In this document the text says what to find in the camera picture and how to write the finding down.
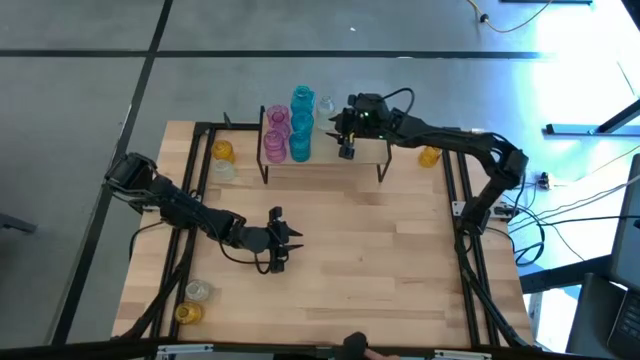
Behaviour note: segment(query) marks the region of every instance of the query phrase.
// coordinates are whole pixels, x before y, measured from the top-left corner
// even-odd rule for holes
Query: black metal frame
[[[469,170],[467,168],[467,158],[463,153],[456,153],[458,157],[458,168],[460,170],[460,180],[462,182],[462,192],[464,193],[465,201],[471,201],[473,194],[471,192],[471,182],[469,180]],[[482,250],[482,241],[480,236],[470,236],[471,248],[473,250],[473,258],[476,263],[476,272],[478,273],[478,280],[480,285],[487,292],[487,295],[491,297],[491,289],[489,286],[489,276],[487,275],[487,266],[484,262],[484,252]],[[498,336],[498,329],[491,318],[489,312],[485,309],[484,318],[487,322],[487,332],[489,334],[489,344],[500,345],[500,337]]]
[[[458,201],[458,197],[456,195],[456,183],[453,180],[453,170],[451,167],[451,156],[449,155],[449,151],[442,152],[442,164],[444,166],[444,176],[445,181],[447,182],[447,194],[449,196],[449,203],[453,203],[454,201]],[[462,240],[463,234],[456,227],[456,217],[453,214],[453,209],[451,209],[451,223],[453,225],[453,236],[455,237],[456,243],[464,243]],[[467,329],[469,331],[469,338],[471,340],[471,346],[476,347],[480,345],[480,334],[478,332],[478,319],[476,318],[476,310],[475,303],[473,301],[473,293],[471,292],[471,286],[464,279],[462,275],[463,268],[462,262],[460,261],[461,256],[467,256],[467,254],[461,254],[456,251],[458,256],[458,269],[460,271],[460,281],[462,282],[462,295],[464,297],[464,309],[467,314]]]
[[[204,156],[202,160],[202,166],[200,167],[200,176],[198,178],[198,184],[195,189],[194,196],[203,201],[204,194],[206,190],[207,178],[209,174],[209,168],[211,165],[211,146],[213,145],[213,141],[215,140],[216,131],[217,130],[234,130],[234,131],[257,131],[258,138],[260,138],[261,127],[258,127],[256,124],[232,124],[229,120],[227,114],[223,114],[224,123],[204,123],[198,122],[195,124],[193,129],[193,136],[191,139],[191,145],[189,148],[189,155],[187,158],[187,164],[185,167],[185,173],[183,177],[182,190],[187,193],[192,193],[191,189],[191,180],[193,177],[193,170],[195,165],[195,160],[198,154],[198,148],[200,145],[200,139],[204,134],[207,134],[207,141],[205,144]],[[175,298],[174,309],[182,302],[184,302],[185,298],[185,289],[187,286],[187,282],[189,280],[189,273],[191,269],[191,260],[193,258],[193,252],[195,249],[195,240],[196,235],[198,233],[198,228],[193,227],[188,230],[188,235],[185,244],[185,254],[186,256],[186,266],[184,273],[180,279],[180,282],[177,285],[177,292]],[[167,257],[165,259],[164,267],[162,269],[162,279],[160,282],[160,288],[164,287],[167,284],[167,280],[171,275],[177,255],[178,243],[180,241],[181,230],[173,229],[171,232],[171,239],[169,241],[169,248],[167,250]],[[164,307],[162,310],[156,314],[152,324],[151,324],[151,332],[149,334],[149,338],[157,338],[160,336],[160,328],[162,324],[162,318],[164,316]],[[172,339],[178,338],[178,332],[180,329],[180,324],[178,324],[174,318],[171,319],[171,324],[169,327],[169,337]]]
[[[587,273],[610,278],[611,255],[600,256],[586,261],[569,264],[554,269],[543,270],[520,277],[524,294],[533,294],[551,289],[582,284]]]
[[[258,132],[258,150],[256,155],[256,161],[258,162],[258,167],[260,168],[260,175],[262,175],[262,182],[267,185],[269,183],[269,165],[262,164],[262,126],[264,124],[264,105],[260,106],[260,119],[258,120],[258,124],[260,126],[260,130]],[[384,181],[384,177],[387,175],[387,170],[389,170],[389,165],[392,160],[391,155],[391,143],[387,141],[387,162],[384,164],[384,169],[380,168],[380,164],[376,164],[376,171],[378,173],[378,182],[381,183]]]
[[[546,135],[640,137],[640,125],[626,125],[640,116],[640,99],[627,106],[607,122],[596,125],[547,124]]]

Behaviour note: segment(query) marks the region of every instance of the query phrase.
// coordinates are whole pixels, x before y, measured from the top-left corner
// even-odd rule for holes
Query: shelf
[[[262,136],[269,131],[269,121],[265,113],[262,118]],[[356,153],[353,160],[338,157],[340,145],[336,140],[326,135],[322,130],[314,126],[311,134],[311,157],[305,162],[296,162],[289,152],[289,140],[285,141],[287,158],[281,163],[272,163],[267,160],[264,149],[264,141],[261,143],[260,161],[265,166],[279,165],[329,165],[329,164],[385,164],[389,158],[387,142],[382,140],[356,139]]]

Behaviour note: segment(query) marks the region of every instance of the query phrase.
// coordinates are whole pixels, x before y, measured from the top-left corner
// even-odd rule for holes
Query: black cable
[[[550,225],[553,230],[556,231],[556,233],[558,234],[558,236],[560,237],[560,240],[562,240],[562,242],[565,244],[565,246],[569,249],[569,251],[571,251],[573,253],[573,255],[577,256],[580,260],[584,261],[584,258],[582,256],[580,256],[580,254],[578,254],[575,250],[573,250],[573,248],[569,245],[569,243],[567,242],[567,240],[564,239],[564,237],[562,237],[562,234],[560,234],[560,230],[558,230],[557,227]]]
[[[506,236],[509,239],[509,241],[511,241],[511,250],[513,250],[514,254],[516,253],[516,242],[513,241],[513,238],[511,237],[511,235],[507,234],[505,231],[502,231],[502,230],[496,229],[496,228],[492,228],[490,226],[487,226],[485,229],[488,229],[488,230],[491,230],[491,231],[495,231],[497,233],[500,233],[500,234]]]
[[[224,255],[224,257],[226,257],[227,259],[238,263],[238,264],[245,264],[245,265],[253,265],[255,264],[255,261],[244,261],[244,260],[238,260],[238,259],[234,259],[231,257],[231,255],[229,255],[227,253],[227,251],[224,249],[224,245],[222,245],[222,242],[218,241],[218,244],[220,244],[220,251],[222,251],[222,255]],[[268,264],[268,261],[261,261],[260,264]]]
[[[416,94],[413,92],[413,89],[411,89],[411,88],[398,89],[398,90],[392,92],[391,94],[383,96],[382,100],[386,100],[386,99],[388,99],[390,97],[396,96],[396,95],[400,94],[401,92],[405,92],[405,91],[411,94],[411,102],[409,102],[409,106],[407,106],[407,110],[405,110],[405,112],[404,112],[405,115],[407,115],[407,114],[409,114],[409,111],[411,111],[411,108],[413,108],[413,102],[416,99]]]
[[[531,207],[533,206],[533,203],[536,202],[536,193],[538,192],[538,185],[535,185],[533,187],[533,199],[531,199],[531,204],[529,204],[529,206],[527,206],[527,210],[531,210]]]
[[[513,199],[511,199],[509,196],[504,195],[504,197],[506,197],[507,199],[509,199],[510,201],[512,201],[512,202],[513,202]],[[519,209],[519,210],[521,210],[522,212],[526,213],[527,215],[529,215],[531,218],[533,218],[533,219],[534,219],[534,221],[536,222],[536,225],[538,225],[538,230],[540,231],[540,241],[539,241],[539,242],[537,242],[537,243],[535,243],[535,244],[533,244],[533,245],[527,246],[526,248],[523,248],[523,249],[519,249],[519,250],[515,250],[515,251],[514,251],[514,255],[515,255],[515,254],[519,254],[519,255],[516,257],[516,259],[515,259],[516,266],[518,266],[518,267],[526,267],[526,266],[529,266],[529,265],[531,265],[531,264],[534,264],[534,263],[535,263],[536,261],[538,261],[538,259],[540,259],[540,257],[542,256],[542,253],[544,252],[544,242],[545,242],[545,240],[546,240],[546,233],[544,232],[544,229],[543,229],[543,228],[542,228],[542,226],[541,226],[541,221],[542,221],[542,220],[540,220],[540,218],[539,218],[536,214],[534,214],[534,213],[533,213],[533,211],[531,211],[531,210],[529,210],[529,209],[526,209],[526,208],[523,208],[522,206],[519,206],[519,207],[518,207],[518,209]],[[523,257],[523,256],[524,256],[524,255],[529,251],[529,250],[534,249],[534,248],[536,248],[536,247],[538,248],[538,252],[537,252],[537,253],[536,253],[536,255],[533,257],[533,260],[530,260],[530,261],[527,261],[527,262],[524,262],[524,263],[523,263],[523,262],[520,262],[520,259],[521,259],[521,258],[522,258],[522,257]]]
[[[512,216],[515,217],[516,216],[516,211],[518,211],[518,202],[520,201],[520,196],[522,196],[522,193],[524,192],[524,184],[527,182],[527,175],[526,174],[522,174],[522,187],[520,188],[520,192],[518,192],[518,196],[516,196],[516,201],[514,202],[513,205],[513,212],[512,212]]]
[[[553,225],[564,224],[568,222],[577,222],[577,221],[593,221],[593,220],[607,220],[607,219],[620,219],[620,220],[640,219],[640,215],[597,216],[597,217],[591,217],[591,218],[568,219],[568,220],[561,220],[561,221],[556,221],[552,223],[546,223],[546,224],[543,224],[542,226],[553,226]]]
[[[136,242],[136,237],[138,237],[138,234],[140,234],[141,232],[151,229],[154,226],[158,226],[160,224],[163,224],[164,221],[158,221],[157,223],[153,223],[151,225],[147,225],[144,227],[141,227],[140,229],[136,230],[133,235],[131,235],[131,240],[129,241],[129,261],[131,261],[131,257],[133,257],[133,247],[134,247],[134,243]]]

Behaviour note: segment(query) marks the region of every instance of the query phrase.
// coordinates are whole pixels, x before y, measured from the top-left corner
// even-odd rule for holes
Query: concrete floor
[[[499,35],[478,28],[463,0],[176,0],[161,49],[543,51],[567,56],[157,59],[129,150],[155,158],[168,120],[221,121],[226,111],[233,121],[254,122],[260,105],[286,102],[301,83],[333,96],[338,106],[353,92],[387,93],[410,86],[417,95],[412,112],[425,121],[499,132],[531,157],[529,173],[544,170],[576,179],[631,144],[549,140],[540,132],[549,122],[601,123],[636,98],[617,54],[597,51],[609,40],[594,24],[602,1],[591,8],[552,5],[530,26]],[[6,0],[0,3],[0,49],[146,49],[162,3],[66,0],[51,7],[36,0]],[[540,6],[479,3],[504,27]],[[573,26],[562,26],[567,22]],[[31,236],[0,231],[0,289],[11,295],[0,300],[0,347],[47,341],[141,66],[142,59],[0,58],[0,212],[40,226]],[[396,101],[400,106],[405,99]],[[580,166],[582,159],[592,165]],[[628,171],[621,164],[616,169],[622,175],[609,179],[614,184]],[[539,193],[534,208],[583,197],[587,190],[578,189],[562,196]],[[613,213],[619,211],[615,201],[610,206]],[[135,212],[112,204],[70,341],[110,336],[127,271],[128,241],[138,223]],[[591,239],[563,230],[563,235],[572,244],[580,242],[576,250],[585,257],[606,251],[601,239],[607,234]],[[525,234],[517,240],[525,244],[530,239]],[[577,260],[558,240],[548,232],[540,266]]]

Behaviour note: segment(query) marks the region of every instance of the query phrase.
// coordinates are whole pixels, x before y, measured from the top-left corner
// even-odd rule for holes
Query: desk
[[[158,170],[178,186],[193,126],[169,122],[158,156]],[[382,184],[370,165],[305,165],[274,166],[265,185],[256,164],[257,132],[216,134],[234,146],[237,177],[220,183],[211,171],[204,203],[242,214],[257,226],[264,226],[268,210],[280,205],[284,219],[304,234],[291,243],[305,246],[291,253],[284,273],[260,275],[254,266],[225,259],[218,244],[199,232],[191,277],[209,282],[213,293],[203,305],[202,322],[181,327],[180,339],[341,344],[345,336],[362,331],[375,346],[470,346],[441,163],[420,168],[419,149],[394,147]],[[204,137],[194,174],[200,171],[203,148]],[[487,178],[475,159],[468,162],[478,193]],[[157,213],[145,214],[141,226],[158,220]],[[490,226],[506,230],[504,223]],[[156,295],[170,232],[163,225],[138,236],[114,335],[129,329]],[[532,343],[509,240],[490,231],[482,240],[493,299]],[[247,251],[229,253],[252,258]],[[169,299],[162,334],[172,306]],[[487,343],[481,309],[476,299],[480,335]]]

